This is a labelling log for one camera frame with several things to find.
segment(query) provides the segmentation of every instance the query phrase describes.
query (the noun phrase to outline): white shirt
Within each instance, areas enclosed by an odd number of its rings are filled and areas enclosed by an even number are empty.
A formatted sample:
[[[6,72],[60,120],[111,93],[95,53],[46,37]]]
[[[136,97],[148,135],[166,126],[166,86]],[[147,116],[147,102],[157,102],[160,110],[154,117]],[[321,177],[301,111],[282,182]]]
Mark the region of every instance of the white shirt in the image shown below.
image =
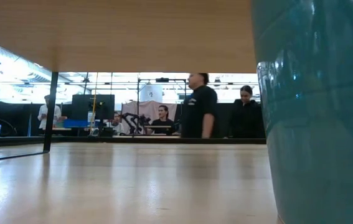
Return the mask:
[[[121,133],[124,133],[124,125],[122,123],[118,123],[117,126],[112,126],[111,122],[108,123],[108,127],[113,128],[114,131],[116,131],[117,135],[120,135]]]
[[[39,108],[39,114],[38,114],[38,120],[40,121],[39,129],[46,129],[46,118],[42,118],[42,115],[46,114],[47,115],[47,106],[42,105]],[[62,112],[59,108],[59,106],[55,105],[54,106],[54,118],[53,118],[53,124],[56,124],[57,120],[62,116]]]

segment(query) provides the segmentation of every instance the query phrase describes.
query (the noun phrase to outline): black t-shirt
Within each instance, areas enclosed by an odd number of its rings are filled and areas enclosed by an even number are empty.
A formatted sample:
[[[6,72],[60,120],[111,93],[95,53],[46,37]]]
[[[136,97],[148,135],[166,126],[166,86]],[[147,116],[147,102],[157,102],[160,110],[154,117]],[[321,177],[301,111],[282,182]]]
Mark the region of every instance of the black t-shirt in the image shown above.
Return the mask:
[[[175,132],[175,123],[167,119],[166,121],[161,121],[160,119],[154,120],[151,123],[152,126],[170,126],[171,128],[153,128],[153,131],[155,134],[167,134],[171,135],[173,132]]]
[[[182,111],[182,138],[201,138],[202,121],[205,114],[214,116],[212,138],[219,137],[218,115],[216,112],[218,96],[215,90],[200,86],[188,99],[184,100]]]

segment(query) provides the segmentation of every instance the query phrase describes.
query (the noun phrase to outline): white backdrop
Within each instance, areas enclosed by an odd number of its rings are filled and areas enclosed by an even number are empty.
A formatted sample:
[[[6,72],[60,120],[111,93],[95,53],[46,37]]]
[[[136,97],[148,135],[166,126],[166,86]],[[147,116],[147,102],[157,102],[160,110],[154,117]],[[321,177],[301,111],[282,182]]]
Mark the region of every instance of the white backdrop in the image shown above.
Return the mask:
[[[139,116],[144,115],[147,118],[150,118],[151,122],[153,122],[155,119],[158,119],[158,108],[161,105],[165,105],[168,107],[168,118],[170,120],[175,120],[175,114],[176,114],[176,108],[177,104],[171,104],[171,103],[158,103],[155,101],[147,101],[147,102],[140,102],[139,103]],[[126,103],[122,105],[122,114],[125,113],[132,113],[132,114],[138,114],[138,106],[136,101],[132,101],[130,103]],[[122,120],[124,130],[126,134],[129,134],[129,125]]]

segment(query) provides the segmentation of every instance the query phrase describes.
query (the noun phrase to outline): teal ceramic pot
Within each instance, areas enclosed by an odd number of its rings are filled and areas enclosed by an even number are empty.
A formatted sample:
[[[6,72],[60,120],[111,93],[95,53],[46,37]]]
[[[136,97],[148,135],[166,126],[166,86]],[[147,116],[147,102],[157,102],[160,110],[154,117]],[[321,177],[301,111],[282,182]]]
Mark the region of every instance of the teal ceramic pot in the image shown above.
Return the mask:
[[[253,0],[273,188],[286,224],[353,224],[353,0]]]

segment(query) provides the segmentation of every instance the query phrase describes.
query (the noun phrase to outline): person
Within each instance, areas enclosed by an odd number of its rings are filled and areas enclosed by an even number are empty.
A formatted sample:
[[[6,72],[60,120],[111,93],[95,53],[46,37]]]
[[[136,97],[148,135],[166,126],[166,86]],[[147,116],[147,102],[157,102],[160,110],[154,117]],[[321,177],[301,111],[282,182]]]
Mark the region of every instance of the person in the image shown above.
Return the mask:
[[[240,99],[233,104],[229,121],[229,136],[231,138],[260,138],[263,132],[261,106],[251,100],[252,88],[241,87]]]
[[[44,134],[45,129],[46,129],[47,105],[49,105],[49,97],[50,97],[50,95],[45,96],[46,104],[42,105],[39,108],[38,120],[40,121],[39,130],[40,130],[41,134]],[[62,112],[60,110],[60,107],[55,105],[54,106],[53,126],[55,126],[56,122],[60,119],[62,119]]]
[[[153,128],[148,129],[147,134],[166,134],[171,135],[175,132],[175,123],[169,119],[169,111],[168,107],[165,105],[161,105],[158,107],[158,117],[159,119],[155,119],[151,125],[152,126],[170,126],[170,128]]]
[[[218,96],[207,86],[208,81],[208,73],[191,73],[189,76],[189,88],[193,94],[183,104],[182,138],[219,137]]]
[[[114,113],[114,120],[108,123],[108,126],[113,128],[117,135],[125,133],[124,125],[121,123],[121,116],[117,112]]]

